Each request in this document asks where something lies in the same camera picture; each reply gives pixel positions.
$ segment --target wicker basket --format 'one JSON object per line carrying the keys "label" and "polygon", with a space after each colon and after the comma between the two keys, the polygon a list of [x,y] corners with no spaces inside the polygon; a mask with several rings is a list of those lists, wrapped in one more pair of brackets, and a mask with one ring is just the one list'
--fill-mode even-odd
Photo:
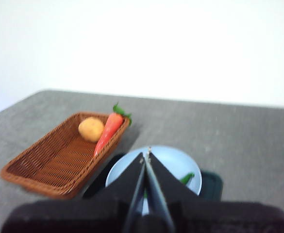
{"label": "wicker basket", "polygon": [[129,125],[129,119],[125,118],[108,144],[94,158],[96,143],[86,142],[78,132],[78,125],[87,117],[98,117],[105,124],[108,115],[79,112],[70,116],[10,161],[1,170],[0,176],[52,198],[73,198],[116,148]]}

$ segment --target orange carrot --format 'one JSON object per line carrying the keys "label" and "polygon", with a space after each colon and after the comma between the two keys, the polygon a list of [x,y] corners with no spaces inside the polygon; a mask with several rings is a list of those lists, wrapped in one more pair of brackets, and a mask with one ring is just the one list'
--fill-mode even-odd
{"label": "orange carrot", "polygon": [[98,153],[103,149],[103,147],[107,144],[109,139],[114,135],[114,133],[118,130],[123,122],[123,117],[128,117],[131,124],[131,114],[125,114],[124,110],[121,109],[118,104],[113,107],[114,112],[108,116],[106,121],[104,130],[100,139],[97,142],[97,145],[94,149],[94,157],[98,155]]}

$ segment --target plate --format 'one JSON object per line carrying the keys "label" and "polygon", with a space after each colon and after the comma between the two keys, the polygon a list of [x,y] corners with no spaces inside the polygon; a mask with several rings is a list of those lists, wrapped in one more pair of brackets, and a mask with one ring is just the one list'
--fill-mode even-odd
{"label": "plate", "polygon": [[[114,180],[116,180],[140,152],[145,155],[148,152],[148,148],[149,147],[138,148],[127,153],[121,159],[119,159],[109,171],[105,186],[108,186]],[[188,173],[193,172],[195,174],[195,177],[187,184],[187,187],[191,191],[199,195],[202,186],[202,176],[195,160],[193,160],[185,152],[173,147],[161,145],[151,146],[151,152],[178,180],[183,178]],[[146,199],[143,203],[142,213],[148,213],[148,205]]]}

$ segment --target table surface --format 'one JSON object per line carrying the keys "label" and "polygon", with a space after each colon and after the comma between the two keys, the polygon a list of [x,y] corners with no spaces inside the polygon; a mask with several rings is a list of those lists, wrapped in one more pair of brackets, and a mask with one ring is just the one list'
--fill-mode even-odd
{"label": "table surface", "polygon": [[[223,200],[284,210],[284,109],[279,108],[42,91],[0,112],[0,170],[71,114],[109,113],[116,102],[132,113],[133,123],[112,155],[148,145],[176,147],[223,179]],[[0,228],[15,207],[45,199],[0,178]]]}

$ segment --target white background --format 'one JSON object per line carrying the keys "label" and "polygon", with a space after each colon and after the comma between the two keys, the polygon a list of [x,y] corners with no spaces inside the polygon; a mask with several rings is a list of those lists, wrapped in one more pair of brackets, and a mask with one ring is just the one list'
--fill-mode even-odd
{"label": "white background", "polygon": [[284,107],[284,0],[0,0],[0,111],[42,89]]}

